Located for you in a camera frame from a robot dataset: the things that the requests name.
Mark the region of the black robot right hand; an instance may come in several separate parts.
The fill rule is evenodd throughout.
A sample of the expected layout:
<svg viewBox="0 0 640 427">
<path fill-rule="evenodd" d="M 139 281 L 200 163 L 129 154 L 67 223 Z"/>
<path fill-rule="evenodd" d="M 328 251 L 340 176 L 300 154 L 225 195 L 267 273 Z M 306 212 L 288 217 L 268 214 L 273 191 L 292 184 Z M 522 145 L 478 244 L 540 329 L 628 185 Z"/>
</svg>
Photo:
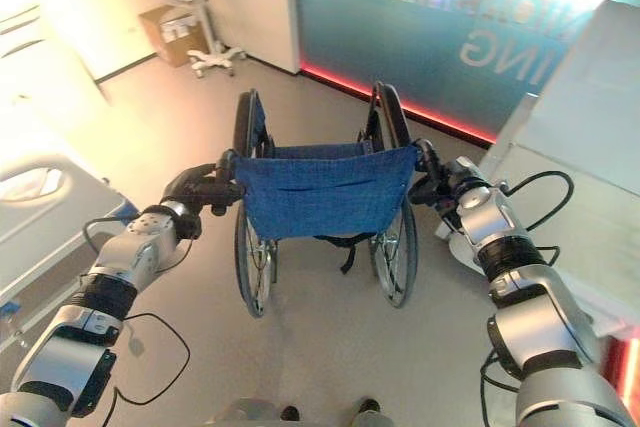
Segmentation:
<svg viewBox="0 0 640 427">
<path fill-rule="evenodd" d="M 469 168 L 457 160 L 442 163 L 428 140 L 418 139 L 413 145 L 420 150 L 415 169 L 423 176 L 409 189 L 409 200 L 414 205 L 432 207 L 438 213 L 454 210 L 456 189 L 470 175 Z"/>
</svg>

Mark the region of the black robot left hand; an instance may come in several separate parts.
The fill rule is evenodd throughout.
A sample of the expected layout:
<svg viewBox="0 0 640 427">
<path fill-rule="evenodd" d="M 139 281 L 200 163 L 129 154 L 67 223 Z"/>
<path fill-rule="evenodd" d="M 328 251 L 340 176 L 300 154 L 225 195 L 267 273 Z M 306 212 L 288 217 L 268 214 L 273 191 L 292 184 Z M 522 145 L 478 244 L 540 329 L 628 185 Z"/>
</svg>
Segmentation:
<svg viewBox="0 0 640 427">
<path fill-rule="evenodd" d="M 161 203 L 178 202 L 189 213 L 199 214 L 209 206 L 214 216 L 224 216 L 244 195 L 244 188 L 233 182 L 228 167 L 202 164 L 182 171 L 165 187 Z"/>
</svg>

